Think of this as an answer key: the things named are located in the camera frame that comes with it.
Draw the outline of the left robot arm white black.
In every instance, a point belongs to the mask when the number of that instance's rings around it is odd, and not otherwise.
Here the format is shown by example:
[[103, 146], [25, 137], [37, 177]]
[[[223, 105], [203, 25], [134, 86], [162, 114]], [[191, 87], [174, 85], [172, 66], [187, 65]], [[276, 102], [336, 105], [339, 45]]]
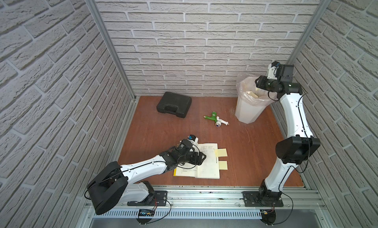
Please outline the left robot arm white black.
[[197, 142], [197, 138], [183, 139], [177, 146], [135, 164], [109, 163], [87, 185], [88, 199], [92, 201], [96, 215], [108, 212], [120, 202], [149, 204], [155, 191], [144, 179], [173, 171], [183, 164], [202, 165], [206, 155], [199, 150]]

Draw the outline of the yellow children's book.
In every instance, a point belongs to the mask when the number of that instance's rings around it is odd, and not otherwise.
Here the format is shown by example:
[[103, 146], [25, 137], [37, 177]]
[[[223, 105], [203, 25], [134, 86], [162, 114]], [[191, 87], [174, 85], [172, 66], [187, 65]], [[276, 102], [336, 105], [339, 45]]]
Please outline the yellow children's book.
[[199, 144], [198, 148], [200, 152], [206, 156], [202, 165], [194, 167], [191, 164], [185, 164], [177, 167], [173, 175], [176, 177], [193, 177], [199, 179], [220, 179], [219, 160], [216, 153], [218, 144], [204, 143]]

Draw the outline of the yellow sticky note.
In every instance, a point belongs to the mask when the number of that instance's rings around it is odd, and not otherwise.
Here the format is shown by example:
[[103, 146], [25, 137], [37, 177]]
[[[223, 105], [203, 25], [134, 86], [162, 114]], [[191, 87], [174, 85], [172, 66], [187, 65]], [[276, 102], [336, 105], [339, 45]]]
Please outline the yellow sticky note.
[[227, 150], [226, 148], [216, 149], [215, 150], [216, 157], [227, 157]]
[[227, 161], [219, 161], [219, 170], [228, 170]]

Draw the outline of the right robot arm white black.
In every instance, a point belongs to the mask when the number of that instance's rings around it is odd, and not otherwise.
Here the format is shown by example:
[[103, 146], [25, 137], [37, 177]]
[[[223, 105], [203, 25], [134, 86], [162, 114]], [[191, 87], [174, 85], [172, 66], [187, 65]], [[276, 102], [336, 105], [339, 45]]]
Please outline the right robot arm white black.
[[293, 71], [293, 65], [274, 61], [269, 65], [267, 75], [255, 81], [257, 88], [276, 93], [287, 125], [287, 138], [277, 143], [275, 165], [259, 188], [258, 199], [263, 203], [279, 200], [291, 173], [308, 161], [321, 145], [307, 123], [303, 106], [306, 93], [301, 84], [293, 82]]

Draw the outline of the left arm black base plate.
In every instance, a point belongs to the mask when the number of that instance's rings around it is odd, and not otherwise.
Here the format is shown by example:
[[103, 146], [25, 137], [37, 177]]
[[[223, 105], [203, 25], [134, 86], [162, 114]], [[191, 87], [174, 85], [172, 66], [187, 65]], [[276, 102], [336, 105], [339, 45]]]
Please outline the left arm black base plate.
[[141, 201], [130, 201], [127, 203], [128, 206], [166, 206], [168, 191], [154, 191], [149, 193], [147, 197]]

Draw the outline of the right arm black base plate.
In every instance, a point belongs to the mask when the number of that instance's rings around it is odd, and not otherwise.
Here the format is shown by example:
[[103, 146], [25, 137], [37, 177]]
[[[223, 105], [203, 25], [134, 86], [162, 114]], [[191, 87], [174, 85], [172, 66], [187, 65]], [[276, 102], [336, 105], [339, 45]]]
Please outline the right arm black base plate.
[[282, 193], [279, 192], [242, 192], [245, 207], [283, 207], [281, 199]]

